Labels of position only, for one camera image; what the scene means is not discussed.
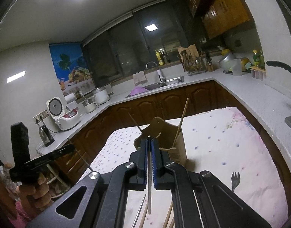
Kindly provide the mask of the left hand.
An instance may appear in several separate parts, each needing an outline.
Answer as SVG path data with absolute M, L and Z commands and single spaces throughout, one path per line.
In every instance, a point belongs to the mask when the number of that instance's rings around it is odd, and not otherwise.
M 50 187 L 42 173 L 37 181 L 36 185 L 21 184 L 16 188 L 23 210 L 31 218 L 35 218 L 53 203 L 49 193 Z

